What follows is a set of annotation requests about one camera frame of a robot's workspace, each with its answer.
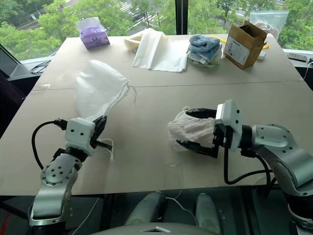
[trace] table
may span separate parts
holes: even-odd
[[[65,41],[0,140],[1,195],[35,195],[38,192],[40,169],[33,159],[30,143],[33,130],[48,120],[78,116],[74,107],[73,81],[58,82],[62,70],[66,73],[73,65],[71,59],[108,61],[130,79],[138,92],[135,108],[130,90],[110,111],[106,129],[100,136],[113,139],[114,161],[110,162],[107,150],[98,147],[79,171],[73,194],[226,186],[222,149],[219,157],[213,159],[191,152],[175,152],[169,145],[167,123],[184,106],[216,108],[219,103],[233,98],[242,110],[246,124],[283,125],[303,148],[313,153],[313,93],[271,38],[268,38],[270,49],[265,61],[257,62],[247,70],[223,59],[212,70],[188,64],[183,73],[132,68],[131,57],[124,63],[120,54],[117,58],[113,53],[110,59],[100,56],[105,49],[112,52],[113,48],[124,50],[126,55],[122,40],[123,37],[111,37],[110,47],[91,52],[83,52],[85,49],[77,38]],[[271,56],[276,58],[278,68],[273,66],[275,61]],[[36,144],[40,159],[47,164],[55,150],[64,147],[64,132],[54,125],[47,126],[38,133]],[[242,157],[238,152],[230,154],[229,166],[230,179],[262,169],[257,160]],[[259,174],[236,185],[264,183],[265,175]]]

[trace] tissue box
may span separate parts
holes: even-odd
[[[80,39],[87,49],[110,43],[98,17],[86,18],[77,22],[76,26],[79,29]]]
[[[267,33],[257,26],[245,21],[240,27],[232,24],[224,48],[225,57],[244,69],[257,60]]]

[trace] purple tissue box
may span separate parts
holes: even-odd
[[[87,49],[110,43],[104,27],[86,28],[80,32],[80,38]]]

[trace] stack of folded cloths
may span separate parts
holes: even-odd
[[[218,38],[196,34],[189,40],[188,60],[198,66],[212,67],[220,63],[222,44]]]

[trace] open cardboard box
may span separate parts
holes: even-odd
[[[232,24],[228,33],[224,54],[239,68],[252,66],[257,60],[267,33],[257,26],[245,21],[240,27]]]

